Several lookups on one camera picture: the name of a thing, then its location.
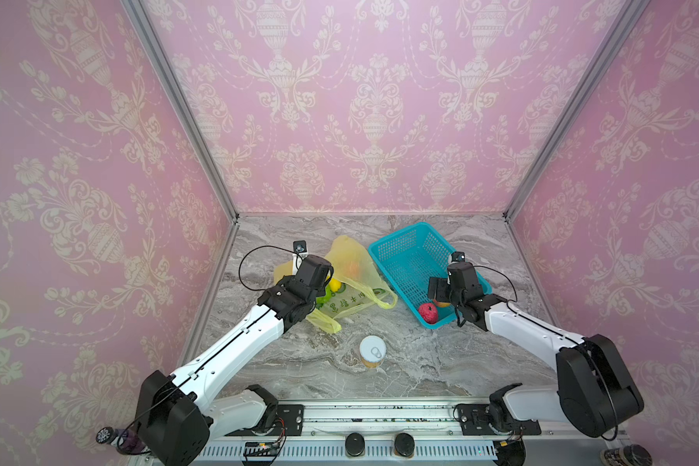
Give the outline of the dark jar bottom right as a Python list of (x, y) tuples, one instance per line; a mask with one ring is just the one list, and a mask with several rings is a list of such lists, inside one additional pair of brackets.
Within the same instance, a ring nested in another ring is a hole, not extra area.
[(604, 466), (653, 466), (654, 460), (647, 449), (632, 444), (600, 452), (599, 459)]

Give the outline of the pink dragon fruit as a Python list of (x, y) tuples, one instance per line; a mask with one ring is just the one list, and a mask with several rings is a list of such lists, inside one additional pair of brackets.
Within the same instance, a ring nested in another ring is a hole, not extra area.
[(437, 307), (433, 303), (424, 303), (417, 308), (419, 316), (428, 324), (435, 324), (439, 320)]

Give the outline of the left black round knob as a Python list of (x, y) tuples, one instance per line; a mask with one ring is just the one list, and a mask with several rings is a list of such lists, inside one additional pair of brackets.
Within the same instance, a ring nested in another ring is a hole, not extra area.
[(361, 457), (365, 455), (366, 442), (362, 434), (353, 432), (345, 439), (345, 453), (347, 457)]

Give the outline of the green fruit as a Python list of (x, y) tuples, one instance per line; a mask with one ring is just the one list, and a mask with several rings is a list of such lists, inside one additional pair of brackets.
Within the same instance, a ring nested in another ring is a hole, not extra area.
[(318, 296), (316, 298), (316, 306), (320, 309), (325, 304), (327, 304), (333, 297), (335, 293), (331, 289), (326, 289), (324, 296)]

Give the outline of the right black round knob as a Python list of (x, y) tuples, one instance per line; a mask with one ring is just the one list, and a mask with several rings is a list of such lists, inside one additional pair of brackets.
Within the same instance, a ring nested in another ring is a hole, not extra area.
[(406, 432), (395, 435), (393, 439), (393, 451), (396, 456), (412, 458), (415, 455), (416, 442), (414, 437)]

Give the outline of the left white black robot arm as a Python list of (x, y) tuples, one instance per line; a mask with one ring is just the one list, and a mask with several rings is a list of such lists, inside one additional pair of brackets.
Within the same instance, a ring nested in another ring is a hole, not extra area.
[(237, 395), (219, 394), (258, 353), (305, 320), (333, 277), (331, 263), (295, 256), (294, 272), (264, 289), (256, 304), (209, 349), (170, 374), (151, 373), (140, 388), (130, 425), (165, 465), (188, 465), (210, 440), (248, 430), (269, 434), (282, 425), (277, 398), (258, 384)]

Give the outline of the yellow plastic bag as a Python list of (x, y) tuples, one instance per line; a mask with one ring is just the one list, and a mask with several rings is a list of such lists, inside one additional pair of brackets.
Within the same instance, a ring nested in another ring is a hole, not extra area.
[(322, 308), (316, 306), (308, 322), (315, 328), (335, 334), (342, 330), (340, 320), (377, 306), (382, 310), (393, 309), (398, 296), (380, 276), (368, 250), (355, 239), (343, 235), (337, 237), (325, 255), (334, 267), (332, 279), (341, 282), (343, 290)]

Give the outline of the teal plastic basket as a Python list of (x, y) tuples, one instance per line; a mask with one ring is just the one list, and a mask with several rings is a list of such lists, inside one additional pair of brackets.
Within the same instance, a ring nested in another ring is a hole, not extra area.
[(429, 223), (416, 223), (386, 235), (369, 247), (369, 254), (383, 273), (392, 290), (404, 301), (417, 321), (426, 329), (435, 330), (459, 322), (451, 306), (438, 308), (435, 324), (423, 321), (417, 308), (433, 303), (427, 297), (431, 277), (448, 277), (447, 268), (453, 246)]

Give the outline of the white lid yellow can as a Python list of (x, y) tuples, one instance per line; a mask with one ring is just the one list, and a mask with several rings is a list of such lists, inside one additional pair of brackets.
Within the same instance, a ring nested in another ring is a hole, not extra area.
[(368, 368), (378, 367), (386, 358), (386, 342), (379, 336), (369, 335), (359, 344), (362, 363)]

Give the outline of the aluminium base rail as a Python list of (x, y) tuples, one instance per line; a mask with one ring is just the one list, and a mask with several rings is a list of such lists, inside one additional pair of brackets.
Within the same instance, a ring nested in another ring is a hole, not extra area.
[[(278, 403), (280, 428), (212, 439), (188, 465), (602, 465), (600, 452), (632, 443), (624, 430), (588, 438), (555, 421), (526, 421), (501, 433), (475, 398)], [(353, 432), (365, 438), (364, 456), (346, 456), (345, 439)], [(393, 439), (401, 432), (415, 439), (412, 458), (394, 454)], [(165, 465), (149, 451), (135, 462)]]

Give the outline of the yellow lemon fruit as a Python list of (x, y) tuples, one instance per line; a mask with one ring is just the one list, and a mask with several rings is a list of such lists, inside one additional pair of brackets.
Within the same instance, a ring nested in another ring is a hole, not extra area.
[(343, 284), (336, 279), (331, 279), (327, 288), (331, 293), (339, 293), (343, 290)]

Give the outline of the black round knob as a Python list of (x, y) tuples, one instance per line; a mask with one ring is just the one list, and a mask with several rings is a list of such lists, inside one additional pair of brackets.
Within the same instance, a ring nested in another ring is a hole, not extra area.
[(396, 456), (412, 458), (415, 455), (416, 442), (414, 437), (406, 432), (395, 435), (393, 439), (393, 451)]
[(365, 455), (366, 442), (362, 434), (353, 432), (345, 439), (345, 453), (347, 457), (361, 457)]

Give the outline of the purple drink bottle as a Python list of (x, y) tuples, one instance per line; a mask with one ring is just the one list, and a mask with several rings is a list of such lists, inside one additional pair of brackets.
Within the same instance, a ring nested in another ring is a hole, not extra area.
[(99, 445), (114, 447), (123, 456), (140, 456), (148, 451), (137, 433), (130, 429), (102, 427), (96, 433), (95, 441)]

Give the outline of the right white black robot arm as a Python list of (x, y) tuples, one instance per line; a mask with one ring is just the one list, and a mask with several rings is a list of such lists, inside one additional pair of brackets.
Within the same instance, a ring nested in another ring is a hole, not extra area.
[(493, 392), (487, 415), (494, 430), (513, 433), (519, 423), (555, 421), (599, 438), (644, 411), (645, 400), (610, 338), (564, 330), (531, 316), (512, 299), (485, 293), (474, 264), (450, 263), (445, 277), (430, 278), (428, 296), (450, 304), (457, 325), (471, 323), (502, 337), (555, 372), (555, 386), (516, 383)]

